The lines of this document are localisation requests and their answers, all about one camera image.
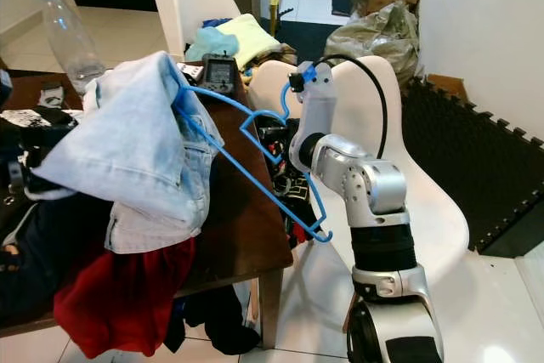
black cable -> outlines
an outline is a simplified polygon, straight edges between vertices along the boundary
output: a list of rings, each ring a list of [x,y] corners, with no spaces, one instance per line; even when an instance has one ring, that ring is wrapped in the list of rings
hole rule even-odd
[[[374,75],[374,73],[371,71],[370,68],[368,68],[366,65],[364,65],[357,59],[354,59],[353,57],[350,57],[346,54],[327,55],[326,57],[322,57],[319,60],[315,61],[313,63],[313,66],[316,66],[319,63],[324,63],[328,60],[333,60],[333,59],[342,59],[346,61],[351,61],[352,63],[357,65],[372,80],[372,82],[374,83],[374,86],[376,87],[377,93],[380,95],[380,102],[382,103],[382,137],[380,138],[380,147],[377,150],[376,158],[381,159],[383,155],[383,150],[385,149],[385,141],[388,135],[388,105],[387,105],[387,102],[385,101],[385,94],[383,93],[382,85],[377,80],[376,76]]]

light blue denim jacket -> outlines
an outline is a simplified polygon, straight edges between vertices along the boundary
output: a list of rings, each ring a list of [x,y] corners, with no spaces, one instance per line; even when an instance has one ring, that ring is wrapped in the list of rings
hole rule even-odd
[[[160,233],[165,223],[159,223],[156,232],[149,229],[156,218],[163,217],[166,226],[172,224],[169,219],[178,226],[178,239],[197,234],[207,216],[210,166],[217,150],[172,112],[171,104],[184,83],[183,74],[165,52],[107,71],[88,84],[85,119],[33,172],[64,187],[115,201],[111,227],[116,224],[115,210],[129,207],[153,220],[133,223],[139,233]],[[184,111],[223,143],[192,91],[184,92]],[[122,227],[131,229],[126,223]],[[119,252],[153,247],[141,240],[121,244],[124,250]]]

plastic water bottle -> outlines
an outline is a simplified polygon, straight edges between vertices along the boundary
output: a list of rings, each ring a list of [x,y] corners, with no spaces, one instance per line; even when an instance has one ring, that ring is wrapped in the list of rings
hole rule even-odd
[[[93,40],[62,0],[43,0],[43,24],[54,56],[77,93],[83,96],[85,85],[105,71]]]

yellow cloth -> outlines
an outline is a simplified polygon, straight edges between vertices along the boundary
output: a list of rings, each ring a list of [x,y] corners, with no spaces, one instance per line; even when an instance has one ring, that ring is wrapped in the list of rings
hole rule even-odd
[[[217,26],[223,34],[234,34],[238,39],[238,53],[234,55],[238,70],[241,70],[257,55],[277,48],[275,38],[263,30],[251,14],[242,14]]]

white plastic chair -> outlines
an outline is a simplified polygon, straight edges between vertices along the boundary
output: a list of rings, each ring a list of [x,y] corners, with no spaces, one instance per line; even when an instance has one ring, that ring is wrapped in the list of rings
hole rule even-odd
[[[234,18],[240,15],[235,0],[173,0],[178,17],[178,32],[182,50],[192,44],[202,21]]]
[[[388,135],[383,158],[392,161],[405,175],[406,202],[416,243],[416,256],[433,285],[461,259],[468,245],[468,225],[461,210],[450,197],[412,160],[402,138],[400,90],[393,68],[383,58],[359,59],[381,83],[388,104]],[[248,97],[256,109],[281,112],[280,90],[287,75],[296,67],[277,61],[260,66],[249,86]],[[343,62],[332,68],[337,90],[337,106],[331,130],[376,154],[382,131],[382,109],[371,79],[356,65]],[[292,117],[299,117],[301,104],[290,98]],[[354,255],[343,200],[323,184],[316,183],[323,199],[327,219],[321,225],[331,230],[331,244],[351,270]],[[316,215],[319,209],[312,198]]]

